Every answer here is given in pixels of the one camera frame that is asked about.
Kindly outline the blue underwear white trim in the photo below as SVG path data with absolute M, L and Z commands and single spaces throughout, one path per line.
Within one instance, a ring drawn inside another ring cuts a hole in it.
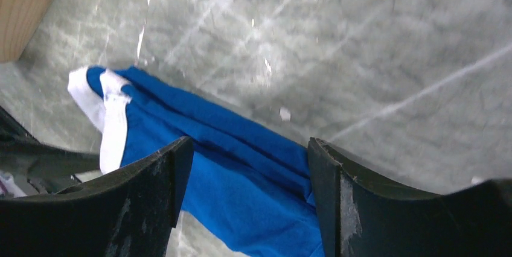
M 68 92 L 101 132 L 102 173 L 188 136 L 183 210 L 236 252 L 324 254 L 303 146 L 135 67 L 76 69 Z

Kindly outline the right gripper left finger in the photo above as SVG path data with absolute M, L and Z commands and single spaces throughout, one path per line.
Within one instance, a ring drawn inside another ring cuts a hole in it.
M 164 256 L 193 163 L 181 137 L 57 194 L 1 201 L 2 256 Z

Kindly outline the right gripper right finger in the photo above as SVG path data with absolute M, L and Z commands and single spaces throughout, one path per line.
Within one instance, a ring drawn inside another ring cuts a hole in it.
M 511 180 L 434 194 L 311 138 L 307 160 L 326 256 L 510 256 Z

